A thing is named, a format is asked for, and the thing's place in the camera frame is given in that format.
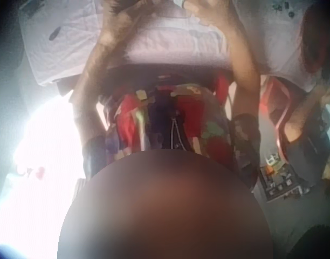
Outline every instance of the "person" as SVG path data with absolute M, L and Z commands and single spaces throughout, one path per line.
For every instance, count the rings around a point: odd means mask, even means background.
M 284 127 L 286 155 L 309 187 L 330 180 L 330 84 L 321 81 L 294 109 Z
M 252 189 L 259 170 L 260 74 L 231 1 L 184 2 L 185 9 L 216 26 L 228 40 L 237 84 L 231 121 L 211 86 L 199 85 L 180 71 L 157 71 L 152 77 L 149 69 L 146 74 L 152 80 L 146 78 L 142 85 L 133 84 L 128 74 L 123 75 L 124 84 L 105 85 L 107 66 L 132 39 L 135 24 L 154 4 L 149 0 L 103 2 L 100 37 L 71 96 L 86 177 L 91 179 L 132 153 L 181 149 L 219 162 Z M 101 96 L 102 92 L 110 94 Z M 98 99 L 104 105 L 107 130 L 96 109 Z

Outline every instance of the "man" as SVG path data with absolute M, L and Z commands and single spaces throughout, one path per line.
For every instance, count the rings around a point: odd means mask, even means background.
M 147 87 L 126 89 L 117 85 L 116 89 L 109 89 L 112 94 L 101 99 L 109 124 L 105 131 L 96 103 L 102 90 L 106 92 L 106 67 L 115 52 L 130 40 L 137 20 L 153 5 L 148 0 L 133 3 L 104 0 L 100 37 L 71 98 L 87 178 L 131 153 L 155 148 L 182 149 L 212 158 L 253 188 L 259 165 L 260 74 L 229 0 L 187 0 L 184 8 L 220 29 L 229 42 L 237 83 L 232 121 L 228 121 L 221 104 L 208 90 L 211 86 L 192 84 L 178 75 L 180 72 L 164 72 L 158 74 L 158 81 L 147 82 Z

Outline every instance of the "floor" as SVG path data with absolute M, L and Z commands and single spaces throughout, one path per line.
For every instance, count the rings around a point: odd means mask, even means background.
M 0 192 L 6 174 L 14 170 L 12 155 L 30 113 L 58 94 L 55 88 L 41 88 L 35 83 L 24 57 L 15 9 L 5 13 L 7 16 L 0 19 L 0 25 L 4 24 L 3 30 L 0 27 Z M 274 145 L 267 141 L 273 138 L 267 121 L 261 118 L 260 125 L 262 147 Z M 330 226 L 330 197 L 325 197 L 322 186 L 315 187 L 299 200 L 279 199 L 265 203 L 258 187 L 255 197 L 268 220 L 277 258 L 284 258 L 311 226 Z

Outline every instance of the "red object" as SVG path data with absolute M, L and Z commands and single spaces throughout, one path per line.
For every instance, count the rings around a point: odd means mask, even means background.
M 184 115 L 184 130 L 189 138 L 201 136 L 203 107 L 203 103 L 193 97 L 177 97 L 177 109 Z
M 42 180 L 45 174 L 45 168 L 44 167 L 39 167 L 38 170 L 36 171 L 36 178 L 38 180 Z
M 140 147 L 140 138 L 138 129 L 136 128 L 133 116 L 131 115 L 130 111 L 139 107 L 140 105 L 140 101 L 133 95 L 125 95 L 124 100 L 120 106 L 121 112 L 116 119 L 119 136 L 121 140 L 132 149 L 132 152 L 137 151 L 137 148 Z
M 219 74 L 215 81 L 215 95 L 221 105 L 225 105 L 229 95 L 230 83 L 223 74 Z
M 233 170 L 233 148 L 225 139 L 221 137 L 209 138 L 206 145 L 206 151 L 210 158 Z

